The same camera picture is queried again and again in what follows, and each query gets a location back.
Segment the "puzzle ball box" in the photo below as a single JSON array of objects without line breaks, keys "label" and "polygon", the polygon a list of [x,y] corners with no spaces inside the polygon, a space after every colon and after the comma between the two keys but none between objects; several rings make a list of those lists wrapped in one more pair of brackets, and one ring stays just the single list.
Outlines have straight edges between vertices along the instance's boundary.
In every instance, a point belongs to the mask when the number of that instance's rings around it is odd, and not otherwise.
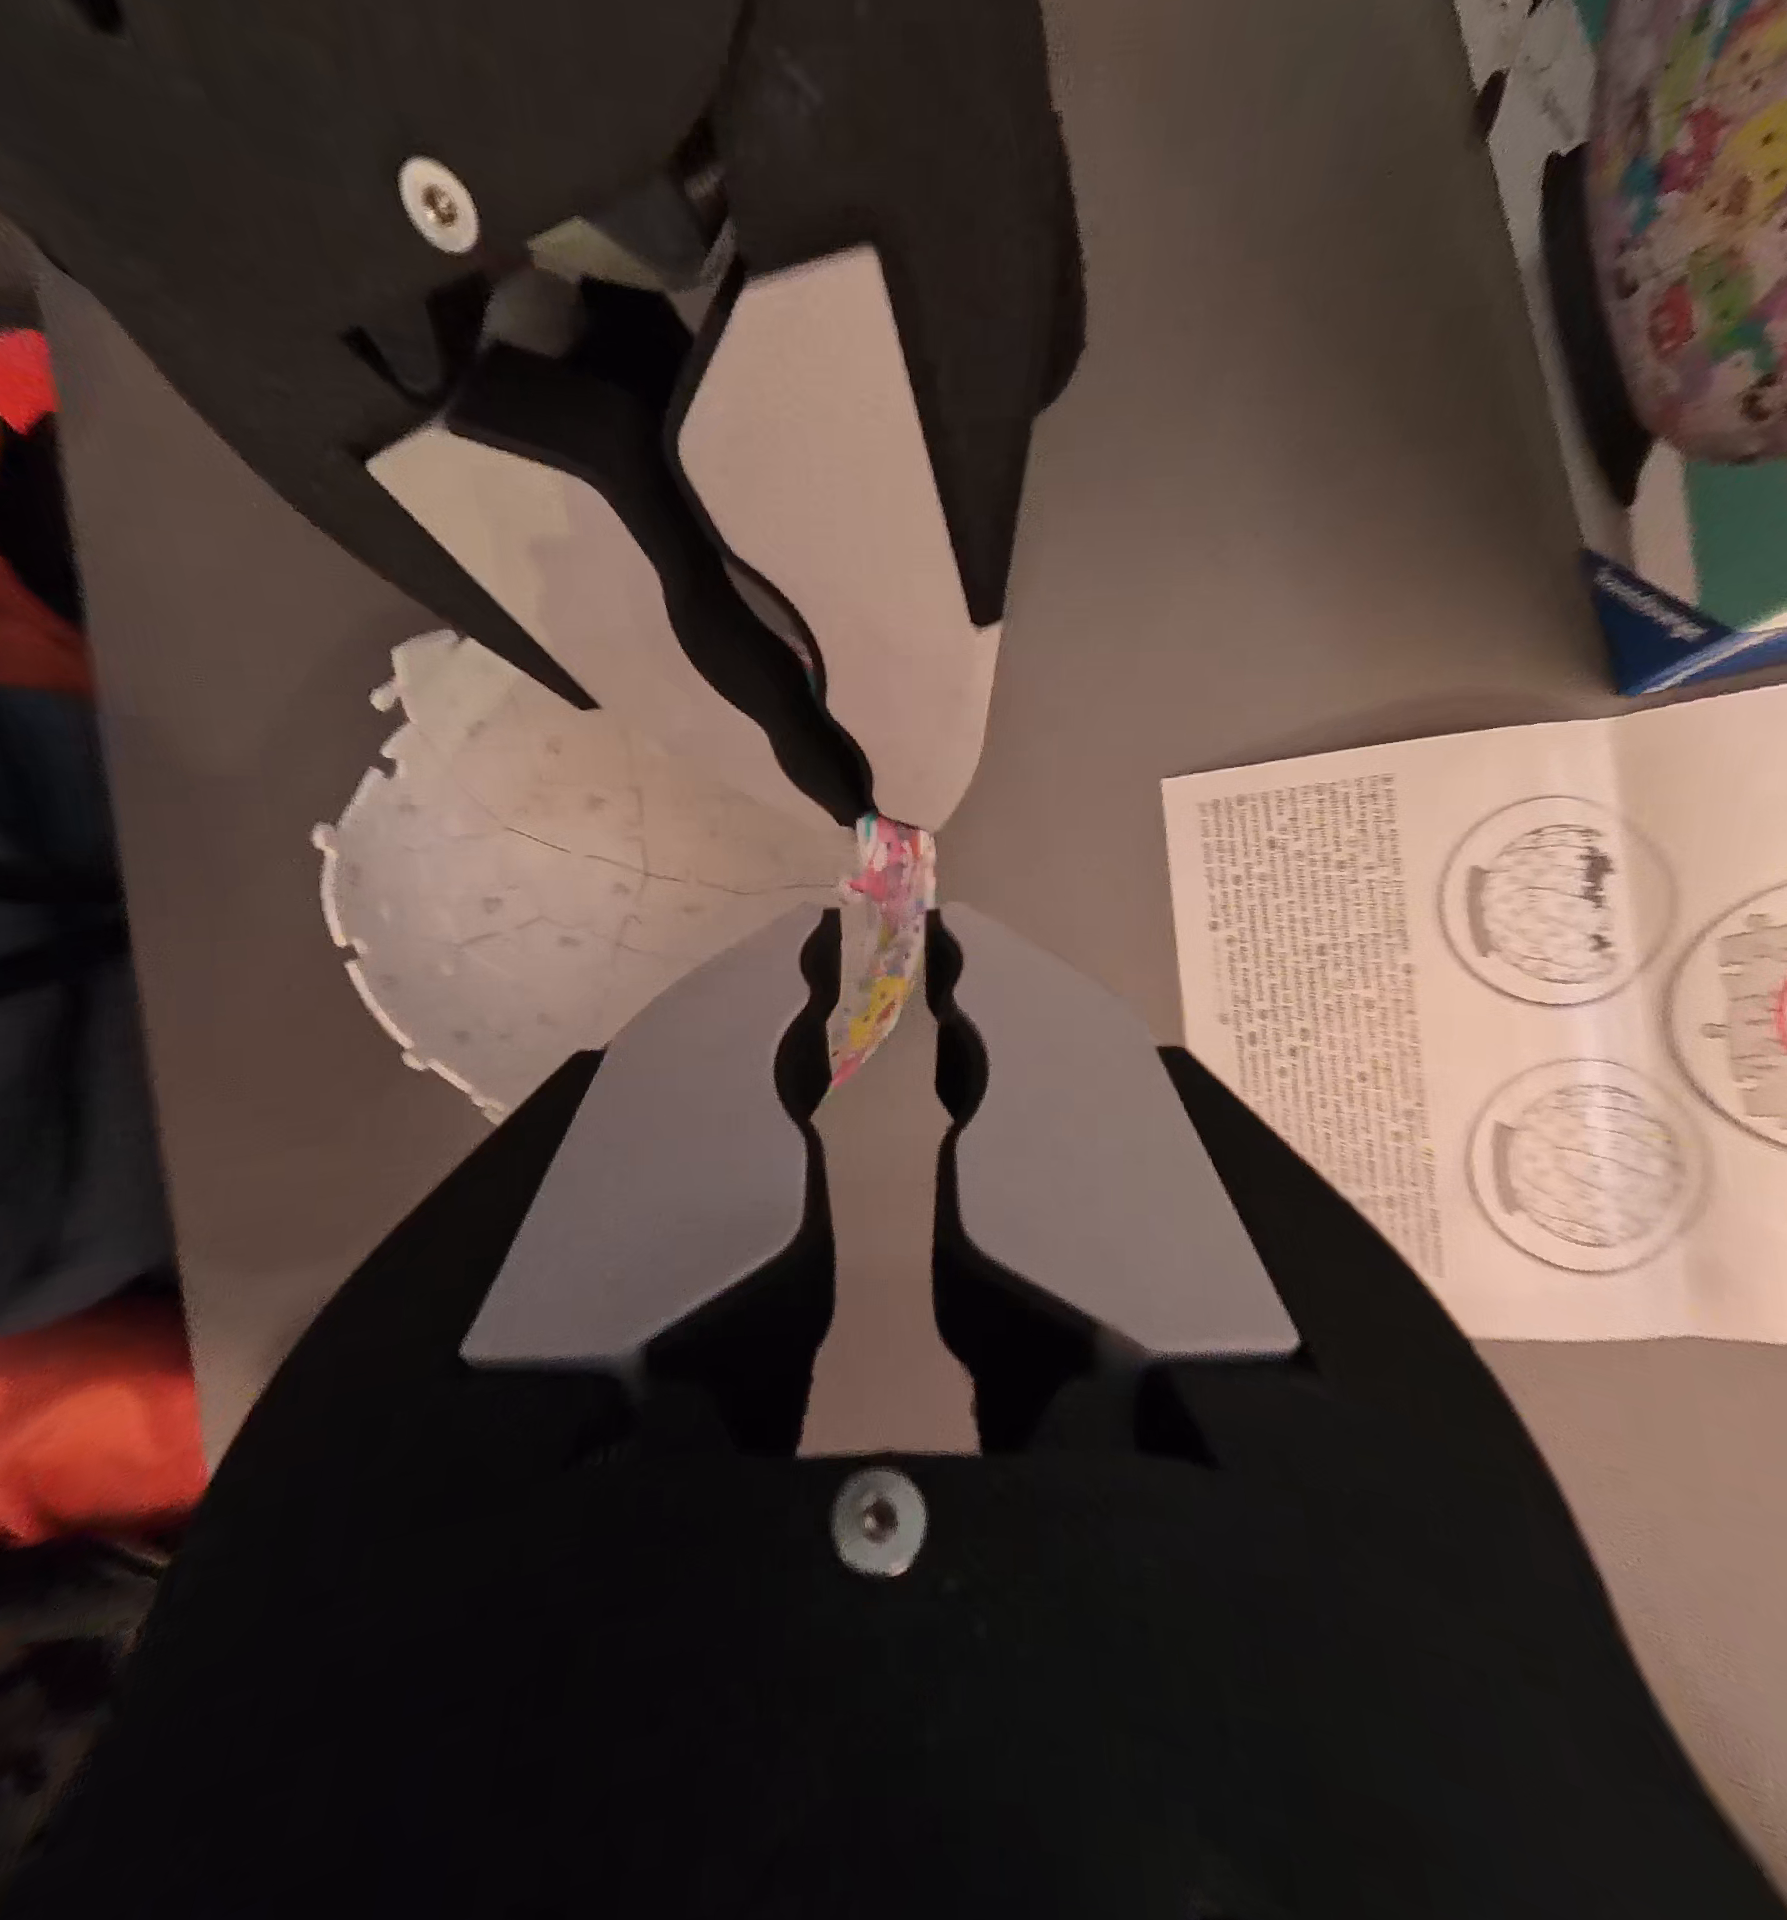
[{"label": "puzzle ball box", "polygon": [[1787,2],[1455,2],[1609,682],[1787,663]]}]

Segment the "half-built puzzle ball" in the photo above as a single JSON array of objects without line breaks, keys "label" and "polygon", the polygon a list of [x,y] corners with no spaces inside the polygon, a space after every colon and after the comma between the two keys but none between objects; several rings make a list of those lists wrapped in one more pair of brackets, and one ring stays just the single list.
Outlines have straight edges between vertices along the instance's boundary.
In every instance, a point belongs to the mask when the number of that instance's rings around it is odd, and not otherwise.
[{"label": "half-built puzzle ball", "polygon": [[311,841],[345,975],[402,1062],[499,1123],[577,1052],[788,908],[841,913],[831,1082],[920,981],[937,844],[866,815],[797,823],[476,639],[404,639],[395,724]]}]

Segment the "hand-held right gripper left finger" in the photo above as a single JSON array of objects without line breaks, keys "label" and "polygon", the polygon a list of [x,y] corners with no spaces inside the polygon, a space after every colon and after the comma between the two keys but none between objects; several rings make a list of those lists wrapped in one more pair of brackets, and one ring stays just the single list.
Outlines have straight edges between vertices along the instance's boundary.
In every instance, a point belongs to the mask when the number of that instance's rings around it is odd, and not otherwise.
[{"label": "hand-held right gripper left finger", "polygon": [[812,1018],[827,1086],[831,908],[791,905],[653,998],[604,1052],[459,1354],[619,1369],[784,1254],[809,1204],[809,1122],[784,1057]]}]

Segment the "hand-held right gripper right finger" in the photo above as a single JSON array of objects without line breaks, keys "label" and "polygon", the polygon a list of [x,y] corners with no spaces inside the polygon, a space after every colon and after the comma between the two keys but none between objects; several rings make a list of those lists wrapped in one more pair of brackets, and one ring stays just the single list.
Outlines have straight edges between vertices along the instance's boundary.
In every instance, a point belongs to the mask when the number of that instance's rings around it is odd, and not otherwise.
[{"label": "hand-held right gripper right finger", "polygon": [[1142,1357],[1292,1357],[1298,1327],[1148,1025],[998,919],[930,929],[950,1222],[1006,1280]]}]

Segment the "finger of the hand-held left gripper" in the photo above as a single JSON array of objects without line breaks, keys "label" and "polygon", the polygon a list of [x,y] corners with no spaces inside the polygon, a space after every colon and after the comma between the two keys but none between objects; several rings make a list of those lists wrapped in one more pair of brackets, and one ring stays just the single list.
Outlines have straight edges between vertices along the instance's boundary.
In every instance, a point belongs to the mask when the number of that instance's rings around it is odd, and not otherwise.
[{"label": "finger of the hand-held left gripper", "polygon": [[1002,626],[967,609],[875,249],[743,279],[675,452],[733,558],[807,627],[873,804],[948,823],[982,758]]},{"label": "finger of the hand-held left gripper", "polygon": [[585,298],[565,354],[488,346],[369,474],[595,707],[786,816],[855,823],[858,749],[677,478],[693,346],[668,298]]}]

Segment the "folded instruction sheet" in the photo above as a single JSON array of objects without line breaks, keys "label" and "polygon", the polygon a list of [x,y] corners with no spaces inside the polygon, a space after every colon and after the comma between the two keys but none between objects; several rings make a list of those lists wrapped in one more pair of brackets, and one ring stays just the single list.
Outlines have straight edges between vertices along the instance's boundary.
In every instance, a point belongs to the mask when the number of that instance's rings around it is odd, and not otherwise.
[{"label": "folded instruction sheet", "polygon": [[1191,1052],[1463,1331],[1787,1346],[1787,686],[1162,804]]}]

